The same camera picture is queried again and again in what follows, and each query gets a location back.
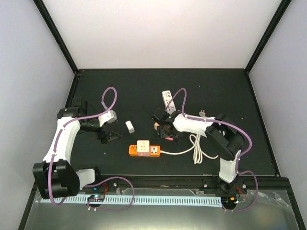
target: black tabletop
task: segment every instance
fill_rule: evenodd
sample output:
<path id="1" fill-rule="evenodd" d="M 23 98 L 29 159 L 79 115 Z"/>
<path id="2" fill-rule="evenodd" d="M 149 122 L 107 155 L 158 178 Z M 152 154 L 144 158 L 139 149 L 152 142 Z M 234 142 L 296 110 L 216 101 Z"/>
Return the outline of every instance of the black tabletop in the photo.
<path id="1" fill-rule="evenodd" d="M 157 107 L 164 107 L 162 91 L 175 92 L 184 87 L 188 92 L 185 112 L 198 115 L 205 110 L 207 116 L 226 114 L 253 140 L 251 151 L 242 157 L 239 171 L 252 170 L 256 175 L 275 175 L 269 144 L 261 125 L 261 117 L 253 98 L 253 92 L 242 69 L 94 69 L 81 70 L 75 96 L 89 102 L 88 114 L 102 111 L 101 96 L 109 86 L 118 91 L 118 100 L 113 108 L 118 121 L 113 125 L 122 138 L 107 144 L 97 140 L 96 133 L 77 135 L 71 154 L 75 170 L 98 167 L 106 175 L 217 175 L 219 159 L 203 158 L 202 164 L 194 165 L 193 151 L 171 156 L 131 157 L 129 145 L 137 140 L 150 140 L 151 145 L 160 145 L 169 152 L 180 152 L 191 147 L 189 134 L 179 142 L 157 139 L 154 121 L 151 119 Z M 112 91 L 105 102 L 110 105 Z M 175 99 L 181 108 L 183 93 Z M 130 120 L 135 133 L 130 134 L 125 122 Z M 215 156 L 215 149 L 206 138 L 201 138 L 202 150 Z"/>

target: white perforated rail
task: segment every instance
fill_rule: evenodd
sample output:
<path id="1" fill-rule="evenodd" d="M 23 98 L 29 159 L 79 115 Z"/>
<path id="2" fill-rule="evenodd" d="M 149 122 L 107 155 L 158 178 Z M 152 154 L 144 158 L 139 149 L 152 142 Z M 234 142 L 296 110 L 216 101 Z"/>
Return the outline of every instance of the white perforated rail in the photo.
<path id="1" fill-rule="evenodd" d="M 77 195 L 67 197 L 66 204 L 85 204 L 90 195 Z M 106 204 L 106 205 L 127 205 L 132 199 L 131 195 L 106 195 L 103 202 L 90 202 L 90 204 Z M 55 198 L 56 202 L 60 202 L 62 198 Z M 49 199 L 42 199 L 41 203 L 50 203 Z M 209 206 L 221 207 L 220 197 L 204 197 L 204 196 L 153 196 L 153 195 L 136 195 L 134 205 L 172 205 L 172 206 Z"/>

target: orange object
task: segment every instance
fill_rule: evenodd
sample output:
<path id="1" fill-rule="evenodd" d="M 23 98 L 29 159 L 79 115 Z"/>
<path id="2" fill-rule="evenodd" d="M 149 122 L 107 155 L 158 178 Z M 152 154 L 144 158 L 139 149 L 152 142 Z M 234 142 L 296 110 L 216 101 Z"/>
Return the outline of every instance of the orange object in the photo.
<path id="1" fill-rule="evenodd" d="M 150 146 L 150 154 L 149 157 L 160 157 L 161 149 L 158 145 Z M 132 157 L 140 157 L 136 151 L 136 145 L 129 146 L 129 155 Z"/>

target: white backdrop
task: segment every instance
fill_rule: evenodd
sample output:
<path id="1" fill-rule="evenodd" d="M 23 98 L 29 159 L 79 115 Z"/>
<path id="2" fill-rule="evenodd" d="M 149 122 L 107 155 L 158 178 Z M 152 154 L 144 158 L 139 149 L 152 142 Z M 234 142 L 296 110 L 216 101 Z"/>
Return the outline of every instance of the white backdrop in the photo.
<path id="1" fill-rule="evenodd" d="M 80 69 L 244 68 L 281 0 L 44 0 Z"/>

